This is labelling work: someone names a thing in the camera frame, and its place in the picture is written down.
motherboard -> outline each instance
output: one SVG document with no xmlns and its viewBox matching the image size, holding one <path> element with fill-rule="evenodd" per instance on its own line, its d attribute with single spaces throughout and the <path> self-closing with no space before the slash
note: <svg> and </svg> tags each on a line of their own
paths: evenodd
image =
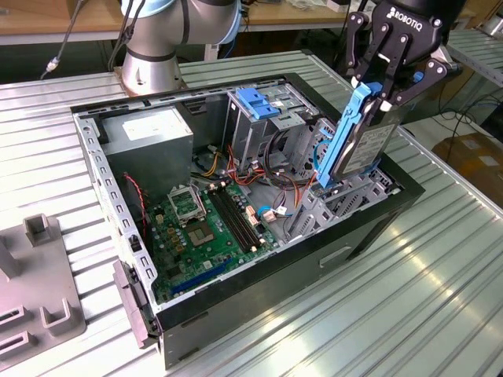
<svg viewBox="0 0 503 377">
<path fill-rule="evenodd" d="M 177 189 L 147 213 L 158 301 L 178 297 L 278 247 L 234 183 Z"/>
</svg>

blue drive bay latch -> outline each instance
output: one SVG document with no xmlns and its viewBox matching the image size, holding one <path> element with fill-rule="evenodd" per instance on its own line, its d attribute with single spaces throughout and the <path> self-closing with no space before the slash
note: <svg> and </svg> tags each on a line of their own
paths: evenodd
<svg viewBox="0 0 503 377">
<path fill-rule="evenodd" d="M 255 119 L 266 119 L 280 114 L 280 111 L 266 100 L 266 96 L 255 88 L 238 89 L 236 94 Z"/>
</svg>

slotted aluminum surface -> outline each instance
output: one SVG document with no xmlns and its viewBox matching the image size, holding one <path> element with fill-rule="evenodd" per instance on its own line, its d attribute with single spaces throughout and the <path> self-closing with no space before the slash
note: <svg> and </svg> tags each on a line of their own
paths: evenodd
<svg viewBox="0 0 503 377">
<path fill-rule="evenodd" d="M 478 30 L 456 30 L 450 33 L 447 49 L 454 59 L 503 86 L 503 40 Z"/>
<path fill-rule="evenodd" d="M 301 52 L 182 66 L 190 86 L 293 71 L 336 108 L 351 88 Z M 71 104 L 124 97 L 111 74 L 0 86 L 0 227 L 56 215 L 83 335 L 3 375 L 164 375 L 139 350 Z M 364 255 L 170 371 L 198 375 L 490 375 L 503 366 L 503 223 L 477 191 L 396 134 L 387 153 L 425 188 Z"/>
</svg>

pci slot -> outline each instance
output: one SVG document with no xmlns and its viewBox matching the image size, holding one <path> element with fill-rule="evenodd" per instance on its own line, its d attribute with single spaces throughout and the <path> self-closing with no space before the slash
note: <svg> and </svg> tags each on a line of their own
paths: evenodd
<svg viewBox="0 0 503 377">
<path fill-rule="evenodd" d="M 227 259 L 225 262 L 223 262 L 221 265 L 217 265 L 216 267 L 213 267 L 212 269 L 209 269 L 208 271 L 205 271 L 192 279 L 189 279 L 187 281 L 184 281 L 183 283 L 180 283 L 179 285 L 175 285 L 174 287 L 171 288 L 171 293 L 174 295 L 175 293 L 180 293 L 182 291 L 187 291 L 196 285 L 199 285 L 203 283 L 205 280 L 209 280 L 212 277 L 215 277 L 217 275 L 220 275 L 226 270 L 226 267 L 229 263 L 231 263 L 233 259 Z"/>
<path fill-rule="evenodd" d="M 241 213 L 226 191 L 209 192 L 208 196 L 244 253 L 251 251 L 254 246 L 260 246 L 259 238 L 252 227 L 241 216 Z"/>
</svg>

yellow wire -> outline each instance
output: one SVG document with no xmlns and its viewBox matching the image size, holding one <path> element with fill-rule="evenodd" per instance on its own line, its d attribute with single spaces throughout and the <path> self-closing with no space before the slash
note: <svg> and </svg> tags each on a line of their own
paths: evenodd
<svg viewBox="0 0 503 377">
<path fill-rule="evenodd" d="M 220 156 L 220 152 L 216 152 L 215 158 L 213 159 L 213 165 L 211 166 L 211 169 L 201 175 L 203 175 L 204 177 L 210 177 L 211 175 L 213 175 L 213 173 L 217 169 L 217 162 L 218 162 L 219 156 Z"/>
</svg>

